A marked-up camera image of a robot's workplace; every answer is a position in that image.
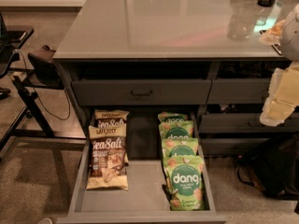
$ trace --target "chip bag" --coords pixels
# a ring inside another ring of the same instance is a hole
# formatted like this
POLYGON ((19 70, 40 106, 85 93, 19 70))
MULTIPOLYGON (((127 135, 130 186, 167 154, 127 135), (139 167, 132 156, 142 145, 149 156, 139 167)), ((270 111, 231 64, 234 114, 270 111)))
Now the chip bag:
POLYGON ((191 138, 193 136, 194 124, 193 121, 181 122, 162 122, 159 125, 161 138, 178 139, 191 138))
POLYGON ((196 155, 198 145, 197 138, 162 139, 163 157, 196 155))
POLYGON ((179 122, 179 121, 188 120, 188 116, 179 113, 162 112, 158 114, 158 119, 160 122, 179 122))
POLYGON ((176 156, 164 159, 167 190, 172 211, 204 210, 205 166, 200 156, 176 156))
POLYGON ((124 110, 94 110, 96 126, 102 129, 125 124, 127 122, 128 114, 129 112, 124 110))
POLYGON ((86 189, 120 188, 128 190, 125 169, 126 126, 105 129, 89 127, 92 167, 86 189))

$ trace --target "drawer front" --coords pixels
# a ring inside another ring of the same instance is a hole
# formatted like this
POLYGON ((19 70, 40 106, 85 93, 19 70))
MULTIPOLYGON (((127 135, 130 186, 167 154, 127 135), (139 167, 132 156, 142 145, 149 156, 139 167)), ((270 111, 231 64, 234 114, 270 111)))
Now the drawer front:
POLYGON ((206 157, 244 154, 266 138, 213 138, 201 139, 206 157))
POLYGON ((297 132, 298 114, 277 127, 268 127, 260 122, 260 113, 250 114, 207 114, 202 117, 200 133, 284 133, 297 132))
POLYGON ((210 80, 81 80, 72 82, 79 105, 201 105, 210 80))
POLYGON ((214 79, 208 104, 262 104, 268 97, 270 79, 214 79))

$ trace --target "countertop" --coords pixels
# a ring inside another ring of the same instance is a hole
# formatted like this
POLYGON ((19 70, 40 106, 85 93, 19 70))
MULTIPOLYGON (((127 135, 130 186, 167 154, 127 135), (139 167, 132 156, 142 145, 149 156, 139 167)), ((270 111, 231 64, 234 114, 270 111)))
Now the countertop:
POLYGON ((54 59, 279 58, 260 30, 298 0, 87 0, 54 59))

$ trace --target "bag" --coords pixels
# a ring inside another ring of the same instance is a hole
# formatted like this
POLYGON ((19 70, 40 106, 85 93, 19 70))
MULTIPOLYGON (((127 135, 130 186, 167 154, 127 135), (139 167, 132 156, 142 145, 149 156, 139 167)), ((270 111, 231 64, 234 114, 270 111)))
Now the bag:
POLYGON ((260 190, 265 196, 299 200, 299 135, 283 134, 261 143, 239 156, 237 176, 242 183, 260 190), (240 170, 249 174, 244 181, 240 170))

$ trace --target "dang snack bag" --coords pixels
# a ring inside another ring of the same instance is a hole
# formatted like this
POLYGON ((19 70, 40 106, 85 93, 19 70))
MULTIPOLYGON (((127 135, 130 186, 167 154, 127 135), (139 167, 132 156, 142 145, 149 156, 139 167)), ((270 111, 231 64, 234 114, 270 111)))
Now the dang snack bag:
POLYGON ((180 122, 180 121, 188 120, 188 116, 179 113, 162 112, 158 114, 158 119, 160 122, 180 122))
POLYGON ((176 156, 164 159, 167 190, 172 195, 172 211, 204 210, 205 162, 200 156, 176 156))
POLYGON ((194 124, 193 121, 181 122, 162 122, 159 124, 159 132, 162 139, 181 139, 191 138, 193 136, 194 124))
POLYGON ((197 138, 162 139, 163 157, 196 155, 198 145, 197 138))

